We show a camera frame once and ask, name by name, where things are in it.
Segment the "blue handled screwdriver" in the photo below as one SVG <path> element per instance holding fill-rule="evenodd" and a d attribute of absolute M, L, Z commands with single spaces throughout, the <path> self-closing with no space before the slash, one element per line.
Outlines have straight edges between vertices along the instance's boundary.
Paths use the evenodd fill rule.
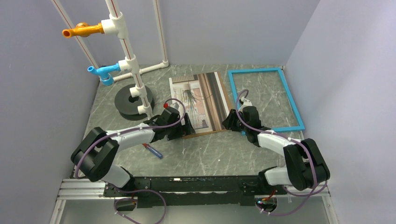
<path fill-rule="evenodd" d="M 155 155 L 157 158 L 162 159 L 163 155 L 156 150 L 155 148 L 153 148 L 151 145 L 144 143 L 143 146 L 150 151 L 153 155 Z"/>

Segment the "blue picture frame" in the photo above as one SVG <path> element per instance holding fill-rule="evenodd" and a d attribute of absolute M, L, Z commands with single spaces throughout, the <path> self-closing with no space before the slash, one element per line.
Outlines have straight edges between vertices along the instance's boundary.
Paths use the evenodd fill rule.
<path fill-rule="evenodd" d="M 229 70 L 234 100 L 243 89 L 258 110 L 262 123 L 276 132 L 300 132 L 305 125 L 297 109 L 284 71 L 280 67 Z"/>

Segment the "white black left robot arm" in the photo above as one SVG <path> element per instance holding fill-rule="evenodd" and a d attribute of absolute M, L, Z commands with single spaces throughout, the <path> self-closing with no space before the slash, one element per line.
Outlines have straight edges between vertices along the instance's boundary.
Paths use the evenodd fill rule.
<path fill-rule="evenodd" d="M 150 144 L 163 138 L 179 139 L 195 133 L 187 113 L 167 107 L 160 115 L 132 128 L 105 131 L 93 128 L 71 154 L 76 173 L 82 173 L 91 182 L 102 180 L 111 183 L 122 196 L 130 195 L 135 186 L 135 178 L 125 168 L 114 165 L 119 151 Z"/>

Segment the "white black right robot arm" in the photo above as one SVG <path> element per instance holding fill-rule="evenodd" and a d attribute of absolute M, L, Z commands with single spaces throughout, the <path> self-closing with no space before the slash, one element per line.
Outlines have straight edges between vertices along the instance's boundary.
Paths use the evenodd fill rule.
<path fill-rule="evenodd" d="M 293 186 L 297 190 L 311 189 L 314 184 L 326 182 L 331 177 L 315 140 L 288 138 L 263 126 L 254 106 L 247 106 L 242 111 L 232 109 L 222 125 L 226 130 L 244 132 L 253 145 L 270 149 L 284 157 L 284 167 L 272 167 L 259 172 L 257 187 L 264 194 L 280 185 Z"/>

